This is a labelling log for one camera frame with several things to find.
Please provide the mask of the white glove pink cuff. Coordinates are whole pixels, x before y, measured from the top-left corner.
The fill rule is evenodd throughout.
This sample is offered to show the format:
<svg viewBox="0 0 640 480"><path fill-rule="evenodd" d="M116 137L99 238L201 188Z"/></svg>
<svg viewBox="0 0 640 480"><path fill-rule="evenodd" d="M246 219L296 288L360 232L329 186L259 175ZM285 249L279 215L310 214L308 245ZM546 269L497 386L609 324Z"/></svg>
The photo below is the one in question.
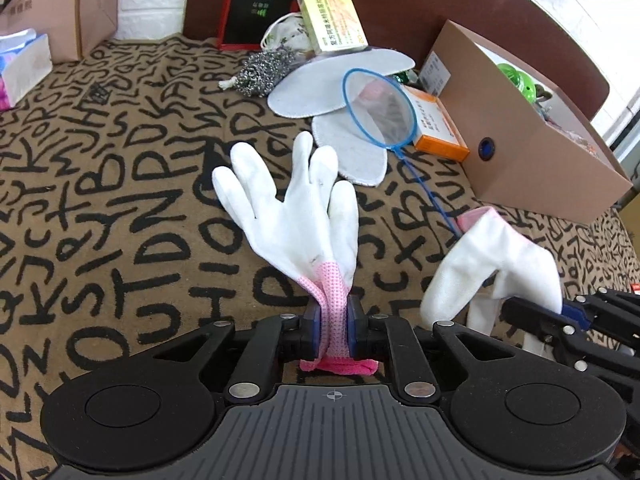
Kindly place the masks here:
<svg viewBox="0 0 640 480"><path fill-rule="evenodd" d="M302 361L305 372L371 376L378 362L349 354L347 299L357 266L359 209L352 182L338 180L330 146L314 147L308 131L296 136L292 176L283 200L257 151L239 142L231 165L217 167L218 200L244 232L250 248L314 297L320 307L318 356Z"/></svg>

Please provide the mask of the blue hoop fishing net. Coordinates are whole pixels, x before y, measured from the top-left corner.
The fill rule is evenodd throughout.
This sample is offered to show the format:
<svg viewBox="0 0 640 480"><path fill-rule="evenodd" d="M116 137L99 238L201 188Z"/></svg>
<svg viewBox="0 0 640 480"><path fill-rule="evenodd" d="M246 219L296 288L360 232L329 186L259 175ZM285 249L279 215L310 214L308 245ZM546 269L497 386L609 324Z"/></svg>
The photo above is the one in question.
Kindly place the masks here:
<svg viewBox="0 0 640 480"><path fill-rule="evenodd" d="M380 78L387 82L387 96L382 105L367 108L358 101L358 96L367 82L373 78ZM353 68L342 80L346 110L362 133L377 146L393 152L407 167L413 179L420 184L432 205L445 220L447 228L454 233L454 236L459 236L459 228L436 200L431 188L418 175L413 162L406 154L407 148L416 150L413 145L413 137L416 134L416 113L405 91L402 90L403 86L404 84L398 84L392 77L364 68Z"/></svg>

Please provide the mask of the lower white felt insole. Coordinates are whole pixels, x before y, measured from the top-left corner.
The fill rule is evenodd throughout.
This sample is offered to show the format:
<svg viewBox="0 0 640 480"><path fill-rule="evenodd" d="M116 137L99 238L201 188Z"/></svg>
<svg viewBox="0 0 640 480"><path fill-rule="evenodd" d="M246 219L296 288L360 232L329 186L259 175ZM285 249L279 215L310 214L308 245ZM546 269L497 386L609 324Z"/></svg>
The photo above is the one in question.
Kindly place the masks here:
<svg viewBox="0 0 640 480"><path fill-rule="evenodd" d="M318 146L336 151L338 173L346 180L369 188L384 180L386 149L362 133L344 108L312 118L311 133Z"/></svg>

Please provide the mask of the white felt insole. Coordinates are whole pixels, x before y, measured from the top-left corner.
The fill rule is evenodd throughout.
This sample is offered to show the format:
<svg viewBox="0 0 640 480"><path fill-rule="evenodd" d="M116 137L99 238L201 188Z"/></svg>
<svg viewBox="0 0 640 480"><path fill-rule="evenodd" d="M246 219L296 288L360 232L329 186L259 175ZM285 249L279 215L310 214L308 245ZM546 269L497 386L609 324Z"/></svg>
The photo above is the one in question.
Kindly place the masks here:
<svg viewBox="0 0 640 480"><path fill-rule="evenodd" d="M267 96L267 105L284 118L323 115L345 106L342 80L349 70L364 68L390 76L414 66L410 56L382 48L320 58L285 76Z"/></svg>
<svg viewBox="0 0 640 480"><path fill-rule="evenodd" d="M312 118L311 133L318 146L336 151L338 173L346 180L369 188L384 180L386 149L362 133L344 108Z"/></svg>

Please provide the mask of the brown cardboard storage box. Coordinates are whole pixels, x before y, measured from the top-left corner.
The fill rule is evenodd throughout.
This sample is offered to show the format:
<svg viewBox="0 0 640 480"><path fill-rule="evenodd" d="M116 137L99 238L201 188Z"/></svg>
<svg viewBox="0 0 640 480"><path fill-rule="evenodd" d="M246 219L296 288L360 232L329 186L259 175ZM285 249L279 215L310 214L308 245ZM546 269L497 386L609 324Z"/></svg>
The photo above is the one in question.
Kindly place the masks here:
<svg viewBox="0 0 640 480"><path fill-rule="evenodd" d="M521 63L448 21L421 72L470 150L462 166L475 196L577 223L597 219L630 190L623 168L561 91L541 116L498 69L497 58Z"/></svg>

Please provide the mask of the orange white medicine box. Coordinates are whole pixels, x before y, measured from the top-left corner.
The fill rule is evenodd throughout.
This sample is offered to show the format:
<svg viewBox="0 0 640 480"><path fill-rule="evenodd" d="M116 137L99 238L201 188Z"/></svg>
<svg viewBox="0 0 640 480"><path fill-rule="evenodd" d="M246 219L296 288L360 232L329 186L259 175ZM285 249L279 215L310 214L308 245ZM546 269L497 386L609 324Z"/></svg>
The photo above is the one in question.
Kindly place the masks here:
<svg viewBox="0 0 640 480"><path fill-rule="evenodd" d="M414 147L423 153L463 162L470 150L440 99L408 86L402 90L416 113Z"/></svg>

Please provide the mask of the pink plastic packet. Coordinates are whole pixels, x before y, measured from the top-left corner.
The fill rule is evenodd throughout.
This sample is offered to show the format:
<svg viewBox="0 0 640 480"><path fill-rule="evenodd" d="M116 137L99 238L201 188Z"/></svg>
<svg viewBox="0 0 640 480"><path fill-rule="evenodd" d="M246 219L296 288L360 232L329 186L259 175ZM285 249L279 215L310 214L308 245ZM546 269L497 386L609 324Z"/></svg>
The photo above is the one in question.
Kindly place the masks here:
<svg viewBox="0 0 640 480"><path fill-rule="evenodd" d="M367 108L382 105L387 96L387 82L380 78L373 78L367 82L358 96L358 101Z"/></svg>

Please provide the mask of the green plastic mosquito repeller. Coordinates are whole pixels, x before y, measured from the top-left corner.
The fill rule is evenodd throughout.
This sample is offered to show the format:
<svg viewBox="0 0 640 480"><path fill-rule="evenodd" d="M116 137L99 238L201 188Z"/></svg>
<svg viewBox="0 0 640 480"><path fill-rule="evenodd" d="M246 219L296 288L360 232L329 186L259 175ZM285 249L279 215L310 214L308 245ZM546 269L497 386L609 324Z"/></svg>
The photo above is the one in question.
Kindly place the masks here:
<svg viewBox="0 0 640 480"><path fill-rule="evenodd" d="M508 78L514 87L518 89L527 102L533 103L537 99L536 84L529 74L518 70L513 65L508 63L498 63L498 69Z"/></svg>

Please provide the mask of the upper white felt insole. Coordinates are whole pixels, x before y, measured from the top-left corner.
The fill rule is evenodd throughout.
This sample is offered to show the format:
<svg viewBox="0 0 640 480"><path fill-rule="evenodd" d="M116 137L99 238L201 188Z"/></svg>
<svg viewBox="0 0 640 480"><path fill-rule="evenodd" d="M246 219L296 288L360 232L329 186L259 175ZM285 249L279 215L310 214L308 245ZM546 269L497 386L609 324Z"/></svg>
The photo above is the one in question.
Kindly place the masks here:
<svg viewBox="0 0 640 480"><path fill-rule="evenodd" d="M285 76L267 96L267 105L284 118L323 115L345 106L342 80L349 70L364 68L390 76L414 66L410 56L382 48L320 58Z"/></svg>

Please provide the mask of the green wrapped item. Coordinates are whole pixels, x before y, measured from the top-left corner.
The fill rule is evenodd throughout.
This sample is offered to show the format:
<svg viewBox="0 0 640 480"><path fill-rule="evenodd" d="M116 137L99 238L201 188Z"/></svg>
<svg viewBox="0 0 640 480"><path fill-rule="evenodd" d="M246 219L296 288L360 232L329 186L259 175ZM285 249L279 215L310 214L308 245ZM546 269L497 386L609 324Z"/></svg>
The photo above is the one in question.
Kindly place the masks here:
<svg viewBox="0 0 640 480"><path fill-rule="evenodd" d="M419 77L414 70L404 70L403 72L392 75L393 80L396 80L398 84L405 84L406 86L415 87L419 82Z"/></svg>

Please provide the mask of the steel wool scrubber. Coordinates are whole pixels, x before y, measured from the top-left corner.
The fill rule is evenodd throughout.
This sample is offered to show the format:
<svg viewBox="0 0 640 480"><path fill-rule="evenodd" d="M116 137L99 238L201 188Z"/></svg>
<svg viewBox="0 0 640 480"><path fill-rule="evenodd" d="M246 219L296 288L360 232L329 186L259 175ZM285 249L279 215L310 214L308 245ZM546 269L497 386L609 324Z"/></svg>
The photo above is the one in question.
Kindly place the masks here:
<svg viewBox="0 0 640 480"><path fill-rule="evenodd" d="M299 64L298 54L289 48L251 54L230 79L218 82L221 90L235 90L241 96L263 98Z"/></svg>

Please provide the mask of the floral cloth pouch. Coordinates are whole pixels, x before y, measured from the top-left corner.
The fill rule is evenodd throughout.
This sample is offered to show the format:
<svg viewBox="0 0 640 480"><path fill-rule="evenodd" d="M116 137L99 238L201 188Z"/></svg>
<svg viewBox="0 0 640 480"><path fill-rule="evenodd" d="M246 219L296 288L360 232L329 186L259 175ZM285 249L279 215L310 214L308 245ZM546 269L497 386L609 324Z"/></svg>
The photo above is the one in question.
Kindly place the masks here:
<svg viewBox="0 0 640 480"><path fill-rule="evenodd" d="M314 46L300 12L285 14L273 22L259 45L263 51L287 48L303 55L314 55Z"/></svg>

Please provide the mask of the dark red wooden headboard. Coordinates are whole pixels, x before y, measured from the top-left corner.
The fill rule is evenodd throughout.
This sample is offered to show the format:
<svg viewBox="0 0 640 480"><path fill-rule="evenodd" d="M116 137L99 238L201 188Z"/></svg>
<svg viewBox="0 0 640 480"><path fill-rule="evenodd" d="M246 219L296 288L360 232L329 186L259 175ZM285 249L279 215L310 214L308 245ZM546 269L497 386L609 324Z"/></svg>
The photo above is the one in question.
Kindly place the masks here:
<svg viewBox="0 0 640 480"><path fill-rule="evenodd" d="M553 81L593 118L610 93L581 47L530 0L352 0L369 44L423 62L446 21L491 41Z"/></svg>

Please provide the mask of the yellow green medicine box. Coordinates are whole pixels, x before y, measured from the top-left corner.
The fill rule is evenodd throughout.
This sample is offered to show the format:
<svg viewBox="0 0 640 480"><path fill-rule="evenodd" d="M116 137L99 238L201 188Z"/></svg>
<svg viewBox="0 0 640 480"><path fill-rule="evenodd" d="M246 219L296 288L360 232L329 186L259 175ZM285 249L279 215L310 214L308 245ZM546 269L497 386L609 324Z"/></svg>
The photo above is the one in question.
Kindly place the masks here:
<svg viewBox="0 0 640 480"><path fill-rule="evenodd" d="M352 0L297 0L297 4L316 55L369 47Z"/></svg>

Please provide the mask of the red framed black box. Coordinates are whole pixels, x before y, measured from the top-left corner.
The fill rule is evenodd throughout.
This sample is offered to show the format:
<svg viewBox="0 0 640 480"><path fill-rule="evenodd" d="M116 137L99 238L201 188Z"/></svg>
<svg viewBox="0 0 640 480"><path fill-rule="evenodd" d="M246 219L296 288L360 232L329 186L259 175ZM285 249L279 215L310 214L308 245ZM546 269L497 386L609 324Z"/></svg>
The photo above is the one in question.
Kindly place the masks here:
<svg viewBox="0 0 640 480"><path fill-rule="evenodd" d="M218 26L218 48L223 51L259 50L268 27L295 7L295 0L224 0Z"/></svg>

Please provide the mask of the blue white tissue pack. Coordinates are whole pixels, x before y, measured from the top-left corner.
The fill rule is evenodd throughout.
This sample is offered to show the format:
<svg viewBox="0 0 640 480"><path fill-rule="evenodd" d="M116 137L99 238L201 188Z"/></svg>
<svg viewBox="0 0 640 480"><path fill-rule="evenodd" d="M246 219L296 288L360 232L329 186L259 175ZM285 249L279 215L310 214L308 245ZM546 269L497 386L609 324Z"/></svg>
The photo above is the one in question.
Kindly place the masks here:
<svg viewBox="0 0 640 480"><path fill-rule="evenodd" d="M49 37L35 29L2 36L0 40L0 110L10 110L52 72Z"/></svg>

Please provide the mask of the pink paper shopping bag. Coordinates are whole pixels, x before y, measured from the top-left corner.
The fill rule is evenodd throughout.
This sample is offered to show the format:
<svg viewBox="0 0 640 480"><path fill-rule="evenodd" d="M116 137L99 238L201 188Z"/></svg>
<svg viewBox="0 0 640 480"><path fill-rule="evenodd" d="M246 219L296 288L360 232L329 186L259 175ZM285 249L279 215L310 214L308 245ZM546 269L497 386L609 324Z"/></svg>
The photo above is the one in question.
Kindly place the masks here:
<svg viewBox="0 0 640 480"><path fill-rule="evenodd" d="M2 0L3 35L35 29L49 36L55 63L82 60L117 30L118 0Z"/></svg>

